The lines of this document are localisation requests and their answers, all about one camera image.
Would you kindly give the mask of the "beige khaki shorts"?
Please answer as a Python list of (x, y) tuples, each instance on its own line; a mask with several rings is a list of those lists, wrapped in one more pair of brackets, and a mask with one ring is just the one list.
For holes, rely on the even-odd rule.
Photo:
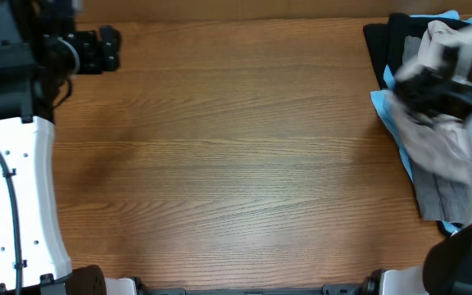
[(471, 68), (472, 25), (458, 30), (433, 20), (386, 96), (409, 158), (429, 173), (463, 184), (471, 182), (464, 120), (472, 106), (461, 95), (472, 89)]

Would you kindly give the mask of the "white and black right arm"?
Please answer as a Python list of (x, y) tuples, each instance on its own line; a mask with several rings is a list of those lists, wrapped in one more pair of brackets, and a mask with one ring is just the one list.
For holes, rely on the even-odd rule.
[(434, 220), (448, 234), (460, 227), (470, 216), (470, 147), (462, 116), (441, 115), (424, 122), (429, 156), (439, 155), (439, 164), (415, 163), (406, 143), (410, 133), (400, 124), (411, 124), (412, 118), (392, 97), (393, 77), (385, 67), (381, 90), (371, 94), (371, 101), (379, 118), (393, 136), (400, 152), (402, 164), (415, 186), (415, 197), (420, 214), (426, 220)]

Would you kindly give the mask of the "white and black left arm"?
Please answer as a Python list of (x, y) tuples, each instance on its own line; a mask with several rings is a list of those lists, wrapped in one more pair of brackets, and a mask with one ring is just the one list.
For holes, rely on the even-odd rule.
[(75, 75), (119, 68), (120, 33), (78, 31), (74, 0), (0, 0), (0, 294), (140, 294), (134, 279), (74, 268), (52, 177), (55, 110)]

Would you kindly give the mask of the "brown cardboard backdrop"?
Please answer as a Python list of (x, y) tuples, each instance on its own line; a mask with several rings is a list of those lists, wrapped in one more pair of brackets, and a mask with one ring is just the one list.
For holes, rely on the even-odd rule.
[(372, 18), (392, 12), (472, 15), (472, 0), (83, 0), (81, 23), (167, 20)]

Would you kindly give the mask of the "grey folded garment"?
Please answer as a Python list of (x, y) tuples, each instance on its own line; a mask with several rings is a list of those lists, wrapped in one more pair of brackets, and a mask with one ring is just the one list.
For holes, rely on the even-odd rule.
[(425, 220), (462, 223), (469, 210), (472, 156), (464, 119), (467, 105), (451, 93), (441, 40), (421, 39), (418, 53), (397, 72), (388, 95), (404, 150), (411, 160), (415, 197)]

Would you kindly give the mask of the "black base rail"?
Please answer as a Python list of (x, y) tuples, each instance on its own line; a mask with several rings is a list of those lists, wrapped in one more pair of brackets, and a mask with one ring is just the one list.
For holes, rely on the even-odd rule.
[(318, 288), (251, 288), (186, 290), (184, 288), (141, 287), (142, 295), (357, 295), (361, 293), (359, 284), (325, 284)]

